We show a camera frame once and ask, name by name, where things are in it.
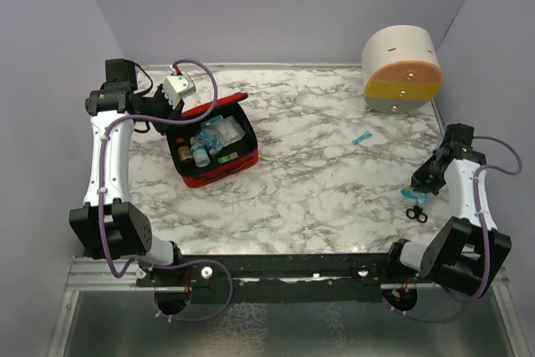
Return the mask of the blue yellow plaster pack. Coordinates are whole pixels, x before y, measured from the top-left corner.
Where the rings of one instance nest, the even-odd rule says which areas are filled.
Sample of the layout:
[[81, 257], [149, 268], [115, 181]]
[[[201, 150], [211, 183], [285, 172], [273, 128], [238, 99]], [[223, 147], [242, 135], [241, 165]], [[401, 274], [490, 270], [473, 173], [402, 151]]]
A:
[[423, 207], [432, 197], [431, 193], [417, 191], [411, 186], [402, 188], [400, 192], [402, 196], [411, 199], [419, 207]]

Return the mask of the black handled scissors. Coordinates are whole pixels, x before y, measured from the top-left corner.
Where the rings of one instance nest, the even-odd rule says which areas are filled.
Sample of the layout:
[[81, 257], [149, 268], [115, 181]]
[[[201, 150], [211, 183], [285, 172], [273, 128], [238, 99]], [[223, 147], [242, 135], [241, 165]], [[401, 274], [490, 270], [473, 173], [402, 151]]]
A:
[[415, 204], [414, 206], [407, 208], [405, 215], [410, 220], [416, 220], [419, 223], [426, 223], [428, 220], [427, 214], [419, 204]]

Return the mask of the brown bottle orange cap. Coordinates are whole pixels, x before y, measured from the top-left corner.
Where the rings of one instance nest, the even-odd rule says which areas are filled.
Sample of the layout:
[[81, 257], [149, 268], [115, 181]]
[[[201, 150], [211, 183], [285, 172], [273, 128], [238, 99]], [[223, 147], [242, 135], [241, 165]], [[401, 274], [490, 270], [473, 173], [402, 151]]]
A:
[[189, 142], [184, 138], [176, 139], [176, 154], [180, 165], [186, 169], [195, 165]]

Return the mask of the teal swab pieces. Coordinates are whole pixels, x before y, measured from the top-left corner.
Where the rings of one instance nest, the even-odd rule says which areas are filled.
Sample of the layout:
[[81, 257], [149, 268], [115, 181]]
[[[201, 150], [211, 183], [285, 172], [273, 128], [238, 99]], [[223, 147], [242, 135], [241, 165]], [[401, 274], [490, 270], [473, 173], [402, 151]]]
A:
[[358, 145], [362, 141], [369, 139], [372, 136], [372, 133], [369, 131], [365, 131], [362, 135], [358, 136], [354, 140], [352, 140], [353, 145]]

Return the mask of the blue packets clear bag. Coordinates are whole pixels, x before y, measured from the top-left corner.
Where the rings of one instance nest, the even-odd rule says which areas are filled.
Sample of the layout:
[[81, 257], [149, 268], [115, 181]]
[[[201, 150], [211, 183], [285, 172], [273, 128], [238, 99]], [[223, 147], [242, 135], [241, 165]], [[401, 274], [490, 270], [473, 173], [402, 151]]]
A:
[[206, 147], [211, 156], [217, 155], [223, 148], [217, 130], [214, 128], [216, 121], [203, 122], [196, 138]]

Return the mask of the clear bottle green label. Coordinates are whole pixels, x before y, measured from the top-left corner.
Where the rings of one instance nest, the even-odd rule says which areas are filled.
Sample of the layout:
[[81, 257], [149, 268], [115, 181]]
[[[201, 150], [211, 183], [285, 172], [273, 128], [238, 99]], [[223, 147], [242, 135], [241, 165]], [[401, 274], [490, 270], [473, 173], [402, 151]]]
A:
[[210, 157], [203, 144], [192, 145], [191, 154], [197, 167], [203, 168], [210, 164]]

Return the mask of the white gauze clear bag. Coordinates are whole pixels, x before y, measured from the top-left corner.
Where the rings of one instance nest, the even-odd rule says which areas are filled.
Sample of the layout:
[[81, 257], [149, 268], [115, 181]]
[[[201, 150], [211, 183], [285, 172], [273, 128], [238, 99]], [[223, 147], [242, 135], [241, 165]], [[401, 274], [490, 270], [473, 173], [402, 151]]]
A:
[[223, 147], [240, 141], [245, 135], [245, 130], [237, 122], [234, 116], [228, 116], [217, 121], [214, 124], [214, 128], [218, 132]]

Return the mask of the red black medicine case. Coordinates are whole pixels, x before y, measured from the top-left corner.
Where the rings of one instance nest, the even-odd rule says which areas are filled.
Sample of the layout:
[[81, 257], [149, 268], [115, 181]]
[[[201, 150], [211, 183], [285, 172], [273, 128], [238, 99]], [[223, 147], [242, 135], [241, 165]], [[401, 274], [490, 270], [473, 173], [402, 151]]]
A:
[[207, 118], [166, 134], [175, 168], [190, 188], [257, 164], [257, 137], [240, 105], [247, 98], [243, 92], [220, 98]]

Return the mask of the small green box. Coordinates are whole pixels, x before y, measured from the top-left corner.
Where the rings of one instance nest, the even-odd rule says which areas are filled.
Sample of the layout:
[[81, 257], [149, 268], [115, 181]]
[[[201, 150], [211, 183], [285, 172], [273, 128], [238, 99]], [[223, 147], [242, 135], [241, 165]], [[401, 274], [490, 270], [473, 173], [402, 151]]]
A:
[[227, 163], [227, 162], [229, 162], [229, 161], [236, 160], [237, 158], [238, 158], [238, 153], [236, 153], [236, 152], [232, 152], [232, 153], [227, 154], [227, 155], [225, 155], [225, 156], [221, 156], [221, 157], [219, 157], [219, 158], [217, 159], [217, 161], [218, 161], [219, 164], [222, 165], [222, 164], [225, 164], [225, 163]]

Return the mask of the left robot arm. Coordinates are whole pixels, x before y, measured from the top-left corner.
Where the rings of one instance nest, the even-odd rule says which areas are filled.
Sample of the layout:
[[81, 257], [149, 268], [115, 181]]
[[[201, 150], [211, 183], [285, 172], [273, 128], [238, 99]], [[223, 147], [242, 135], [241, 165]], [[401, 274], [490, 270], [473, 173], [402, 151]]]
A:
[[176, 285], [185, 273], [178, 246], [154, 235], [149, 218], [130, 201], [135, 63], [109, 59], [104, 66], [105, 82], [84, 102], [93, 138], [91, 173], [83, 206], [69, 211], [69, 225], [89, 257], [139, 258], [156, 266], [155, 275], [164, 284]]

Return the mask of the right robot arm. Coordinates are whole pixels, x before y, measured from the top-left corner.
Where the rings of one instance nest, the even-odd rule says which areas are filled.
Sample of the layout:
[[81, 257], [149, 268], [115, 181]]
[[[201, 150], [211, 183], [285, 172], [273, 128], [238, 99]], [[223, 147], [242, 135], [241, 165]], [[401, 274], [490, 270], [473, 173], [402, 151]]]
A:
[[487, 291], [505, 262], [512, 240], [492, 219], [485, 185], [492, 167], [473, 149], [475, 138], [469, 125], [448, 125], [439, 147], [413, 173], [411, 193], [436, 196], [448, 190], [451, 216], [427, 245], [406, 239], [392, 244], [384, 262], [390, 281], [402, 283], [417, 274], [473, 300]]

